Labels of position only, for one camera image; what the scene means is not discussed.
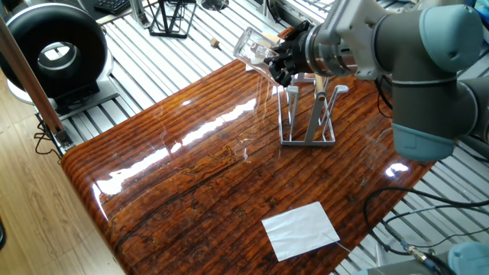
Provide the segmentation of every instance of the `metal grating floor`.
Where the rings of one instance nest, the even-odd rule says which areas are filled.
[[[314,23],[324,21],[333,2],[282,1]],[[388,9],[401,8],[406,4],[392,0],[379,2]],[[107,131],[231,62],[234,45],[248,26],[271,34],[278,34],[288,27],[267,19],[257,8],[252,0],[231,1],[229,8],[221,14],[197,8],[189,38],[185,40],[151,37],[130,15],[105,23],[108,48],[115,58],[110,80],[117,87],[120,96],[63,121],[75,144],[81,144]],[[213,37],[221,41],[222,51],[210,47],[209,41]],[[484,48],[480,60],[472,68],[461,73],[460,78],[489,75],[488,52],[489,50]],[[489,199],[489,166],[457,148],[453,156],[437,162],[416,184],[415,189],[466,202]],[[407,195],[386,218],[396,213],[436,204],[437,202],[429,199]],[[485,228],[489,226],[489,220],[478,213],[443,209],[407,216],[401,221],[393,222],[392,226],[413,243],[431,244],[454,233]],[[385,241],[390,240],[381,227],[375,228],[375,231]],[[436,250],[443,252],[453,244],[465,241],[489,243],[489,233],[453,238]],[[385,254],[375,240],[367,236],[348,258],[337,266],[333,274],[353,274],[361,269],[401,260],[407,258]]]
[[[187,10],[182,28],[188,25],[190,14]],[[149,8],[147,15],[152,19]],[[152,37],[130,15],[104,26],[115,59],[109,79],[120,96],[62,121],[75,144],[107,131],[233,61],[232,51],[247,27],[275,35],[289,27],[266,19],[256,4],[247,0],[232,1],[222,13],[197,8],[187,39]],[[210,46],[213,37],[221,41],[222,50]]]

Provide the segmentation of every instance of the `white paper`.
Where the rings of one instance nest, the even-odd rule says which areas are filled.
[[[339,241],[321,203],[293,209],[261,221],[278,261]]]

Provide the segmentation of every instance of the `glossy wooden tabletop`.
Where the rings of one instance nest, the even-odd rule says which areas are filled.
[[[353,248],[367,234],[365,197],[429,169],[394,152],[371,82],[337,78],[329,95],[338,84],[350,92],[335,106],[333,147],[281,146],[283,90],[234,61],[73,148],[63,169],[129,274],[328,274],[347,251],[332,244],[279,263],[261,220],[319,201]],[[300,87],[303,135],[314,87]],[[374,200],[372,221],[400,196]]]

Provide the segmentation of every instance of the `black cable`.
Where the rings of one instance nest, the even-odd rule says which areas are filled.
[[[47,126],[44,124],[43,121],[39,122],[39,124],[37,125],[37,129],[39,129],[42,132],[34,134],[34,139],[37,139],[37,144],[36,144],[36,148],[35,148],[36,154],[47,155],[47,154],[54,153],[58,157],[58,164],[60,164],[61,155],[57,151],[55,151],[54,149],[51,149],[48,152],[40,152],[39,151],[39,145],[40,145],[41,141],[52,141],[52,139],[48,133],[49,130],[47,129]]]
[[[39,114],[35,114],[35,115],[36,115],[36,118],[37,118],[38,121],[42,121],[43,122],[43,119],[42,119],[42,117]],[[51,141],[55,141],[55,137],[53,135],[53,132],[51,132],[51,130],[49,129],[49,127],[47,127],[47,125],[45,123],[44,123],[44,129],[39,128],[39,127],[40,127],[40,125],[37,126],[37,129],[39,129],[39,130],[44,130],[45,129],[45,132],[47,133],[47,136],[49,137],[49,139]],[[63,156],[63,152],[61,151],[60,146],[58,146],[58,143],[57,142],[53,142],[53,144],[54,144],[54,147],[56,148],[56,151],[58,152],[58,154],[60,156]]]
[[[375,196],[378,196],[379,194],[381,194],[384,191],[402,191],[402,192],[415,193],[415,194],[417,194],[419,196],[425,196],[425,197],[428,197],[430,199],[437,200],[439,202],[444,202],[444,203],[447,203],[449,205],[455,205],[455,206],[463,207],[463,208],[481,207],[481,206],[489,205],[489,200],[483,201],[483,202],[456,202],[456,201],[452,201],[450,199],[444,199],[444,198],[441,198],[441,197],[438,197],[438,196],[434,196],[434,195],[428,194],[426,192],[421,192],[421,191],[418,191],[418,190],[408,189],[408,188],[403,188],[403,187],[394,187],[394,186],[392,186],[392,187],[385,187],[385,188],[381,188],[381,189],[378,189],[376,191],[373,191],[370,195],[368,195],[368,197],[365,200],[364,206],[363,206],[364,220],[365,220],[365,224],[367,226],[367,229],[370,232],[371,236],[382,246],[382,248],[385,251],[387,251],[387,252],[390,251],[390,252],[392,252],[394,254],[404,255],[404,256],[409,256],[410,254],[408,254],[407,252],[404,252],[404,251],[397,251],[397,250],[391,248],[390,245],[385,244],[375,234],[374,228],[372,227],[371,223],[368,221],[368,211],[367,211],[368,203]]]
[[[474,159],[476,160],[479,160],[479,161],[482,161],[482,162],[485,162],[485,163],[489,163],[489,160],[484,158],[484,157],[478,157],[476,155],[474,155],[473,153],[467,151],[465,148],[463,148],[462,146],[458,146],[458,148],[460,148],[461,150],[463,150],[467,155],[473,157]]]
[[[275,16],[274,12],[272,11],[272,9],[270,8],[270,2],[268,0],[265,0],[265,3],[267,5],[267,8],[268,8],[268,11],[270,12],[270,15],[272,16],[272,18],[274,19],[275,23],[278,23],[280,22],[280,19],[277,19],[277,17]]]
[[[405,212],[405,213],[402,213],[402,214],[399,214],[399,215],[395,215],[394,217],[392,218],[389,218],[388,220],[386,220],[385,222],[381,222],[384,226],[388,225],[389,222],[392,222],[393,220],[395,219],[398,219],[398,218],[402,218],[404,216],[407,216],[407,215],[412,215],[412,214],[417,214],[417,213],[421,213],[421,212],[424,212],[424,211],[430,211],[430,210],[435,210],[435,209],[443,209],[443,208],[462,208],[462,209],[467,209],[467,210],[471,210],[471,211],[476,211],[476,212],[480,212],[482,214],[485,214],[485,215],[489,215],[489,212],[487,211],[484,211],[484,210],[480,210],[480,209],[475,209],[475,208],[472,208],[472,207],[459,207],[459,206],[455,206],[455,205],[436,205],[436,206],[433,206],[433,207],[429,207],[427,209],[420,209],[420,210],[415,210],[415,211],[410,211],[410,212]],[[477,231],[473,231],[473,232],[469,232],[469,233],[460,233],[460,234],[453,234],[453,235],[449,235],[448,237],[442,239],[441,241],[437,242],[436,244],[431,244],[431,245],[417,245],[417,244],[411,244],[412,246],[415,246],[417,248],[433,248],[435,246],[438,246],[440,244],[442,244],[443,242],[453,238],[453,237],[463,237],[463,236],[469,236],[469,235],[473,235],[473,234],[477,234],[477,233],[481,233],[481,232],[484,232],[484,231],[489,231],[489,227],[487,228],[483,228],[481,230],[477,230]]]
[[[387,83],[389,83],[387,78],[385,78],[384,76],[382,76],[382,80],[385,80]],[[377,88],[379,95],[381,96],[382,100],[384,100],[385,105],[387,105],[387,107],[389,107],[389,109],[392,110],[393,106],[389,102],[389,100],[387,100],[387,97],[385,96],[384,91],[382,90],[381,83],[378,82],[377,80],[374,80],[374,83],[375,83],[375,87]]]
[[[389,115],[384,114],[381,110],[381,94],[377,94],[377,110],[379,110],[380,114],[383,115],[385,118],[392,118]]]
[[[389,84],[389,86],[392,87],[392,81],[390,81],[390,79],[388,77],[386,77],[385,75],[382,76],[382,80],[387,82],[387,84]]]

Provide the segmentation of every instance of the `clear glass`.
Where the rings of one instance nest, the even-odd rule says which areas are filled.
[[[274,85],[278,86],[270,74],[268,64],[264,62],[267,57],[276,57],[278,53],[271,50],[273,47],[278,47],[278,44],[266,38],[263,34],[257,32],[252,27],[244,31],[235,46],[234,56],[242,62],[250,65],[265,76]]]

